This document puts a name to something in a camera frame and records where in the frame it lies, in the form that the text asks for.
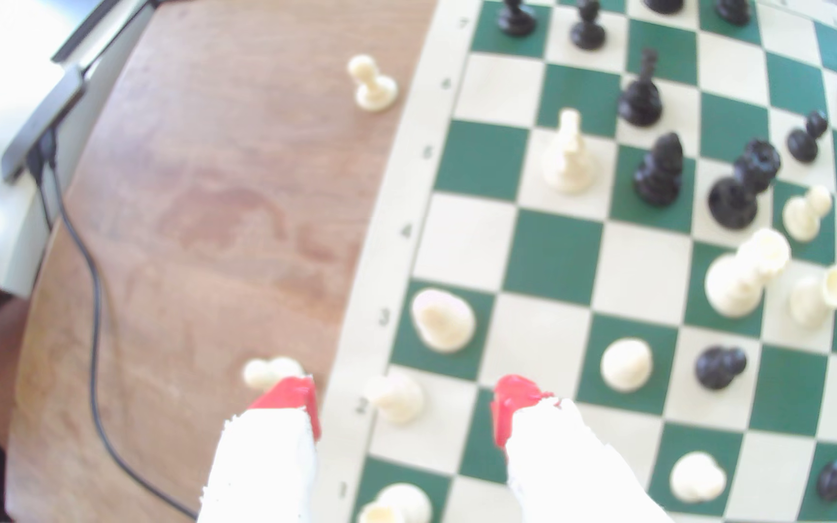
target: chessboard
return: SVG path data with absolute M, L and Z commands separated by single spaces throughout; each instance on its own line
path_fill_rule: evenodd
M 570 41 L 573 4 L 531 0 L 537 28 L 511 37 L 496 24 L 502 3 L 439 1 L 324 398 L 314 520 L 355 521 L 380 489 L 408 482 L 430 496 L 434 522 L 520 523 L 489 411 L 496 380 L 520 374 L 574 399 L 677 522 L 837 521 L 837 501 L 816 487 L 837 459 L 837 312 L 806 329 L 788 305 L 795 282 L 837 263 L 837 7 L 764 1 L 737 27 L 713 0 L 687 0 L 669 16 L 642 0 L 602 0 L 605 44 L 584 51 Z M 617 99 L 646 47 L 657 50 L 664 111 L 639 128 L 617 117 Z M 563 108 L 581 114 L 598 169 L 575 196 L 541 172 Z M 829 128 L 805 165 L 786 141 L 813 110 Z M 655 208 L 636 196 L 633 176 L 671 131 L 684 152 L 682 189 Z M 754 222 L 730 231 L 707 195 L 752 138 L 773 143 L 782 167 Z M 754 313 L 717 314 L 703 286 L 713 260 L 762 227 L 789 237 L 781 209 L 815 184 L 834 196 L 819 236 L 790 240 L 792 259 Z M 476 331 L 460 352 L 419 340 L 409 305 L 425 288 L 470 303 Z M 646 340 L 654 358 L 650 380 L 630 394 L 599 371 L 603 350 L 623 337 Z M 714 392 L 694 362 L 719 344 L 742 348 L 748 367 Z M 368 379 L 391 369 L 426 395 L 404 426 L 361 398 Z M 713 501 L 670 492 L 670 470 L 693 450 L 727 473 Z

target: white chess piece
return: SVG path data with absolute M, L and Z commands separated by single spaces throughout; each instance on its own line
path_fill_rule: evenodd
M 630 393 L 643 387 L 654 367 L 651 347 L 644 339 L 622 338 L 613 341 L 603 352 L 600 375 L 609 387 Z
M 783 206 L 783 226 L 796 241 L 809 242 L 820 233 L 820 220 L 831 210 L 831 193 L 813 185 L 804 196 L 793 196 Z
M 580 132 L 580 113 L 562 109 L 558 121 L 557 136 L 541 160 L 544 178 L 562 193 L 582 193 L 593 183 L 596 169 Z
M 719 314 L 740 317 L 761 302 L 764 285 L 786 268 L 790 244 L 773 229 L 756 231 L 738 247 L 724 254 L 706 270 L 706 298 Z
M 706 452 L 690 452 L 670 471 L 670 491 L 687 504 L 710 502 L 726 489 L 726 471 Z
M 452 353 L 473 337 L 476 318 L 470 304 L 447 291 L 425 289 L 412 300 L 412 322 L 430 349 Z
M 358 84 L 355 100 L 361 109 L 382 111 L 396 101 L 399 88 L 395 80 L 381 75 L 372 57 L 355 56 L 348 62 L 348 73 Z
M 357 523 L 430 523 L 432 500 L 425 491 L 408 483 L 395 483 L 377 495 L 377 501 L 365 505 Z
M 364 398 L 377 408 L 380 416 L 399 424 L 411 422 L 425 408 L 425 395 L 419 384 L 399 372 L 368 380 Z
M 837 265 L 820 277 L 804 277 L 790 292 L 790 315 L 803 327 L 817 328 L 837 311 Z

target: wooden table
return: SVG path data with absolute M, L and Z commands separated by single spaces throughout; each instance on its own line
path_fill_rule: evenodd
M 67 194 L 105 282 L 110 438 L 197 509 L 252 356 L 328 377 L 401 103 L 360 111 L 347 60 L 403 96 L 434 0 L 161 6 Z M 180 521 L 103 449 L 88 409 L 89 276 L 62 227 L 34 291 L 8 445 L 21 522 Z

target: red gripper tip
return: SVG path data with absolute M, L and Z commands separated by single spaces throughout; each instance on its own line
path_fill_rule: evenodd
M 493 412 L 493 434 L 496 446 L 506 447 L 506 441 L 512 435 L 512 414 L 516 410 L 532 407 L 544 398 L 551 398 L 552 393 L 542 393 L 541 389 L 528 378 L 515 374 L 503 376 L 496 383 L 493 403 L 489 408 Z
M 318 422 L 318 403 L 315 401 L 315 380 L 311 376 L 290 376 L 280 380 L 269 392 L 250 404 L 251 409 L 305 409 L 311 421 L 311 434 L 315 441 L 322 437 L 322 425 Z

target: captured white pawn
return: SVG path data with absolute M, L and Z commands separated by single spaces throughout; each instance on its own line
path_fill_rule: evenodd
M 419 384 L 395 371 L 368 380 L 364 398 L 377 408 L 381 417 L 398 424 L 411 422 L 425 408 L 425 395 Z
M 357 523 L 430 523 L 432 500 L 425 491 L 409 483 L 394 483 L 364 505 Z
M 706 270 L 706 298 L 720 315 L 748 315 L 761 303 L 764 285 L 787 267 L 790 256 L 783 234 L 755 231 L 735 254 L 723 254 Z
M 396 101 L 396 81 L 381 75 L 373 57 L 357 55 L 348 62 L 348 73 L 357 82 L 355 100 L 361 109 L 382 111 Z
M 796 241 L 813 241 L 820 233 L 820 221 L 831 210 L 831 193 L 813 185 L 804 196 L 793 196 L 783 205 L 783 226 Z
M 562 193 L 582 193 L 593 183 L 595 163 L 580 132 L 580 113 L 562 109 L 557 135 L 541 158 L 544 178 Z
M 644 339 L 638 338 L 613 341 L 599 362 L 600 375 L 605 384 L 622 393 L 634 392 L 645 386 L 653 368 L 651 347 Z
M 439 353 L 464 348 L 476 329 L 476 317 L 470 304 L 438 289 L 424 289 L 416 294 L 412 300 L 412 322 L 418 337 Z
M 255 357 L 248 360 L 242 371 L 245 385 L 261 392 L 267 392 L 280 380 L 289 377 L 305 376 L 305 370 L 295 359 L 286 356 L 274 357 L 272 360 Z
M 670 471 L 670 491 L 686 504 L 700 504 L 718 498 L 726 489 L 726 471 L 706 452 L 690 452 Z
M 790 292 L 790 315 L 807 328 L 820 327 L 832 311 L 837 311 L 837 265 L 819 277 L 803 277 Z

